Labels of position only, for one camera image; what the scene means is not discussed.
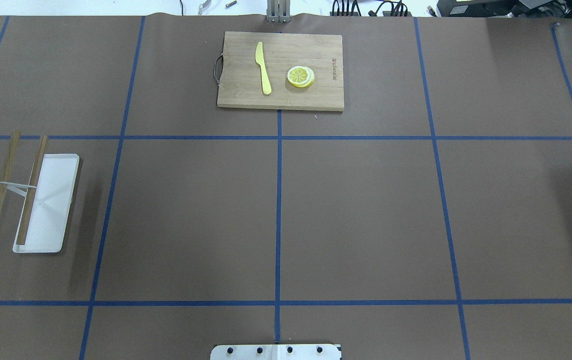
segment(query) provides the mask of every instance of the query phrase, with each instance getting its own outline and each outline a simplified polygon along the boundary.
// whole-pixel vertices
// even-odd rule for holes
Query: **wooden bar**
[[[39,184],[39,175],[41,175],[41,164],[44,161],[44,155],[46,154],[46,146],[48,145],[48,137],[46,135],[41,136],[39,141],[39,150],[37,151],[37,157],[35,158],[35,163],[32,166],[32,174],[30,175],[30,183],[26,194],[26,202],[23,205],[23,213],[21,214],[21,222],[19,224],[19,234],[17,235],[17,245],[25,245],[26,237],[28,235],[28,225],[30,224],[30,216],[32,215],[32,206],[35,203],[35,194],[37,189],[34,187]]]
[[[12,174],[12,165],[14,164],[14,157],[17,153],[17,147],[19,146],[19,139],[21,137],[21,132],[15,130],[12,132],[10,137],[10,144],[8,145],[8,153],[6,154],[6,159],[4,161],[4,171],[2,172],[2,179],[0,182],[9,182],[10,176]],[[0,184],[0,218],[2,216],[2,209],[4,208],[5,192],[7,189],[6,184]]]

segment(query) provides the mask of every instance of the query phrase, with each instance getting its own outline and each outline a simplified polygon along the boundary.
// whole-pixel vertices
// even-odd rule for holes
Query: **lemon slice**
[[[306,88],[315,81],[315,73],[306,66],[293,66],[288,70],[288,81],[298,88]]]

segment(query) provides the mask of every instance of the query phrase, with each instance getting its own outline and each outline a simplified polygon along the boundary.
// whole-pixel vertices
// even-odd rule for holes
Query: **cutting board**
[[[261,73],[254,61],[258,42],[272,93],[261,91]],[[343,42],[341,35],[281,34],[227,31],[224,38],[217,105],[221,108],[343,111]],[[286,75],[293,66],[307,66],[315,82],[297,88]]]

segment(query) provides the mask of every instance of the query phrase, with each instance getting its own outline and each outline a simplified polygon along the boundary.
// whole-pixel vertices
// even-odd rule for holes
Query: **metal handle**
[[[217,59],[215,59],[215,70],[212,73],[212,76],[215,78],[215,80],[217,81],[217,86],[219,86],[219,84],[221,84],[221,75],[219,75],[219,79],[217,79],[217,63],[219,62],[219,59],[221,59],[221,73],[224,73],[224,53],[221,52],[221,55],[219,55],[219,57],[217,57]]]

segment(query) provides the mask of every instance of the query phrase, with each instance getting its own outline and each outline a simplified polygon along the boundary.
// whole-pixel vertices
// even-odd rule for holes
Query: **yellow knife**
[[[261,91],[266,95],[270,95],[272,86],[270,86],[270,80],[268,79],[266,63],[263,61],[263,43],[261,41],[257,43],[257,49],[254,51],[254,61],[261,68]]]

